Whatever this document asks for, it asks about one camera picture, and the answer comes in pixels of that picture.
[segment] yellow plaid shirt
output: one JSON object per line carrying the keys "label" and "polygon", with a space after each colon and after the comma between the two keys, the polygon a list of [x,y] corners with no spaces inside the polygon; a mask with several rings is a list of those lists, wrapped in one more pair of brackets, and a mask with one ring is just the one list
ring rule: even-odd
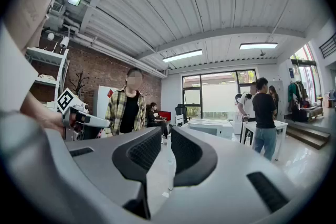
{"label": "yellow plaid shirt", "polygon": [[[138,106],[139,111],[134,120],[134,131],[138,131],[145,127],[145,115],[146,115],[146,102],[145,97],[137,91],[139,94]],[[125,87],[119,89],[113,93],[107,106],[105,119],[112,122],[111,128],[105,128],[107,136],[119,135],[120,125],[122,117],[124,115],[127,102],[127,96],[125,93]]]}

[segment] stairs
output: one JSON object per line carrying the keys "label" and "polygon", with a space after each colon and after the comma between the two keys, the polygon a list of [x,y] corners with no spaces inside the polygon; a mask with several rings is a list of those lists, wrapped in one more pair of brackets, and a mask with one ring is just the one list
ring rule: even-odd
{"label": "stairs", "polygon": [[316,148],[317,150],[323,148],[330,138],[330,134],[312,130],[307,127],[289,124],[287,126],[286,134]]}

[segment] black pants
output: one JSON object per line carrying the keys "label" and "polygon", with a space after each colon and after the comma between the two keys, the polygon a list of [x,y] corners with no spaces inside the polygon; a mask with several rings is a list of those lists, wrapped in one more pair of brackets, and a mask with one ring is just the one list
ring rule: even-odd
{"label": "black pants", "polygon": [[[248,122],[251,122],[251,121],[256,121],[256,118],[249,118],[248,119]],[[241,125],[241,131],[240,131],[240,142],[241,142],[241,139],[243,137],[243,124]],[[245,142],[246,142],[246,136],[247,136],[247,129],[245,131],[245,139],[244,139],[244,145],[245,145]],[[251,139],[250,139],[250,145],[252,145],[252,138],[253,138],[253,133],[251,132]]]}
{"label": "black pants", "polygon": [[161,127],[162,134],[167,139],[168,137],[168,130],[167,125],[164,121],[161,122],[149,122],[147,127]]}

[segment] white table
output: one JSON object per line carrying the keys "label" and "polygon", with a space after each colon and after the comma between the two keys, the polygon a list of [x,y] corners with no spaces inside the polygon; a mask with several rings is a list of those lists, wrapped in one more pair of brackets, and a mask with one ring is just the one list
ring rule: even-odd
{"label": "white table", "polygon": [[[282,122],[282,121],[274,121],[274,124],[275,124],[275,128],[277,130],[282,130],[282,137],[281,137],[281,140],[280,140],[279,150],[278,150],[277,155],[275,157],[275,160],[278,161],[280,153],[281,153],[281,148],[282,148],[283,142],[284,142],[285,137],[286,137],[286,129],[287,129],[288,123]],[[248,129],[251,132],[253,132],[252,148],[254,149],[254,143],[255,143],[255,135],[254,134],[256,133],[256,128],[257,128],[257,122],[255,122],[255,121],[247,122],[247,123],[243,122],[243,132],[241,134],[242,135],[241,143],[244,143],[245,136],[246,136],[246,129]]]}

